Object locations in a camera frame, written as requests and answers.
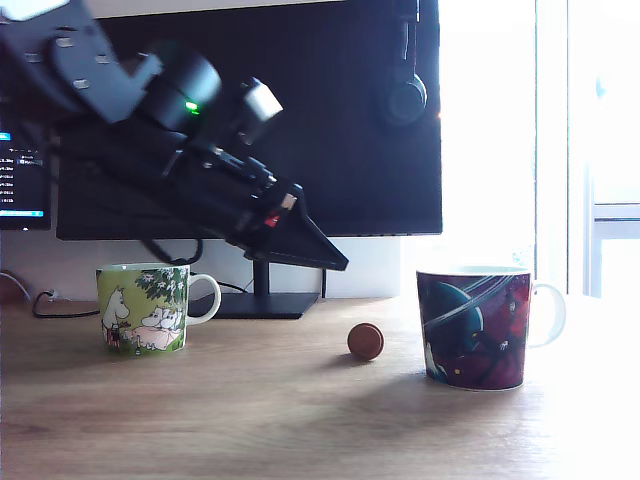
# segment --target dark blue mug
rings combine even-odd
[[[417,272],[427,375],[453,387],[522,385],[527,347],[548,345],[566,322],[564,296],[521,267],[456,267]],[[548,289],[555,319],[547,338],[528,344],[531,295]]]

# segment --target headphone ear cup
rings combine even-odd
[[[427,88],[418,75],[410,82],[391,85],[386,98],[386,117],[392,125],[404,127],[416,122],[427,106]]]

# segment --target headphones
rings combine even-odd
[[[383,113],[396,127],[415,123],[427,106],[427,88],[416,74],[419,0],[396,0],[396,19],[400,22],[399,49],[388,90],[383,95]]]

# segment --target green mug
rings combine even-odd
[[[96,270],[102,338],[111,351],[126,355],[180,350],[186,327],[211,320],[220,308],[220,286],[209,275],[191,275],[189,266],[161,263],[107,265]],[[187,315],[189,286],[211,284],[215,301],[201,317]]]

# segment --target mug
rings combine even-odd
[[[456,267],[417,272],[427,375],[470,390],[522,385],[527,347],[548,345],[566,322],[564,296],[532,282],[520,267]],[[547,289],[555,319],[547,338],[528,345],[533,292]]]
[[[189,286],[206,280],[215,293],[201,317],[187,315]],[[220,286],[209,275],[190,275],[189,266],[159,263],[107,265],[96,270],[102,338],[109,350],[126,355],[180,350],[188,325],[211,320],[220,308]]]

